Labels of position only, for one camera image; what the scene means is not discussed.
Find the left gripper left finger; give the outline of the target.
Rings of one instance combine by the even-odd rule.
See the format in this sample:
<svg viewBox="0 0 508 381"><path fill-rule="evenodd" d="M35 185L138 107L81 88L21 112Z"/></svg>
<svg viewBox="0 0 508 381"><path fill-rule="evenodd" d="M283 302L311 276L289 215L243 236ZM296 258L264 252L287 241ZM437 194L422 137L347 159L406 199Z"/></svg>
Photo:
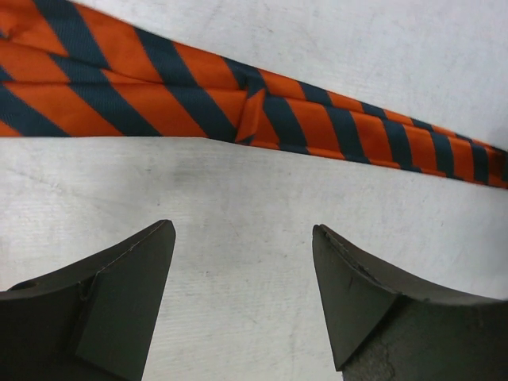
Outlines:
<svg viewBox="0 0 508 381"><path fill-rule="evenodd" d="M141 379L174 246L161 220L3 291L2 379Z"/></svg>

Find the orange navy striped tie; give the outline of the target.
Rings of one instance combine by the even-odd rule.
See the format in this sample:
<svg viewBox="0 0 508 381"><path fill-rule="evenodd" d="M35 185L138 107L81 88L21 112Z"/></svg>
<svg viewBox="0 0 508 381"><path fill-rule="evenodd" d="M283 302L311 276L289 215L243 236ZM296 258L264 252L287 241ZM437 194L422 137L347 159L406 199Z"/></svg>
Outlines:
<svg viewBox="0 0 508 381"><path fill-rule="evenodd" d="M507 153L70 1L1 4L3 137L202 137L506 188Z"/></svg>

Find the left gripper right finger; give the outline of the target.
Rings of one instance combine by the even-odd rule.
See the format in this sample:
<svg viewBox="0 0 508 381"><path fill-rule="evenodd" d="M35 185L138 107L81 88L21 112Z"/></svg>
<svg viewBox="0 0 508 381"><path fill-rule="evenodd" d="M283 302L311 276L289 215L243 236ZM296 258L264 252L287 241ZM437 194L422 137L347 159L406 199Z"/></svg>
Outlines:
<svg viewBox="0 0 508 381"><path fill-rule="evenodd" d="M506 301L419 278L325 225L314 226L312 249L343 379L506 379Z"/></svg>

